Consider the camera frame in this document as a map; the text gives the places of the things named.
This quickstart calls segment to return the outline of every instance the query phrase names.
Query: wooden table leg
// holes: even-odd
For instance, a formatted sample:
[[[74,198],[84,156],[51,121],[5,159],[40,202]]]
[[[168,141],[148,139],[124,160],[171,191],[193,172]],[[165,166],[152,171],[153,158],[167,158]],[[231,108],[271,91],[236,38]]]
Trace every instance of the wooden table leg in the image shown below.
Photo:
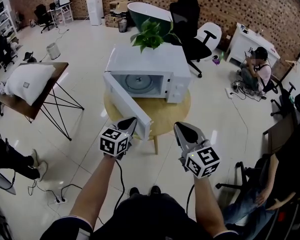
[[[155,149],[155,154],[159,154],[159,148],[158,148],[158,136],[153,136],[153,142],[154,142],[154,149]]]

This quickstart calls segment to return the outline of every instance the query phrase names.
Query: black cap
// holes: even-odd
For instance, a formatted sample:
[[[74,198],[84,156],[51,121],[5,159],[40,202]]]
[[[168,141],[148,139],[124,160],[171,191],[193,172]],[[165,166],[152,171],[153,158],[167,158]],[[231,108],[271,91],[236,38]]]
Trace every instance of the black cap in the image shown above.
[[[268,52],[265,48],[263,47],[258,47],[255,51],[254,51],[254,57],[256,59],[261,59],[266,61],[268,59]]]

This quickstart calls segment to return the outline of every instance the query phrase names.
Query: power strip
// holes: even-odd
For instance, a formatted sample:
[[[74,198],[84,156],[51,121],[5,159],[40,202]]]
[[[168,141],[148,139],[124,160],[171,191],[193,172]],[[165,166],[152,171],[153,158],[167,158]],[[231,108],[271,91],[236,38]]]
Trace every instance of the power strip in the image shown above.
[[[66,199],[66,198],[63,198],[63,199],[64,199],[64,201],[62,201],[61,198],[59,199],[59,196],[58,196],[59,202],[57,202],[57,200],[55,199],[55,200],[54,200],[54,203],[55,203],[56,205],[61,205],[61,204],[68,203],[68,199]]]
[[[228,98],[231,100],[233,98],[233,95],[231,94],[233,91],[229,87],[227,87],[225,88],[225,92]]]

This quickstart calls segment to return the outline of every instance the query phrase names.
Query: pillow label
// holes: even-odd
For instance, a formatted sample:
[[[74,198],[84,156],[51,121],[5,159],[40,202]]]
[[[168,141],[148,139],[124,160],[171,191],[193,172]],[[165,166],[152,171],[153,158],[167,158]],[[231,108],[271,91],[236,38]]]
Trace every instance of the pillow label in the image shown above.
[[[30,83],[24,82],[23,87],[28,89],[29,85],[30,85]]]

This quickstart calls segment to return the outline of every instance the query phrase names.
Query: potted plant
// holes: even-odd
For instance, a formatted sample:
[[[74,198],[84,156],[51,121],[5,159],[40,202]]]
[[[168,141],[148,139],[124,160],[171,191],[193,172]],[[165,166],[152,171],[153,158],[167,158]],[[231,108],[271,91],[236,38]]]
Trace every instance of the potted plant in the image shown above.
[[[151,22],[149,19],[147,19],[141,25],[141,33],[134,34],[133,36],[131,36],[130,38],[131,42],[135,40],[132,46],[140,46],[141,53],[146,47],[156,49],[164,42],[163,38],[167,35],[172,35],[181,43],[177,35],[172,32],[172,30],[174,29],[173,21],[171,20],[170,22],[171,22],[170,31],[164,36],[160,36],[159,35],[159,31],[161,29],[160,23]]]

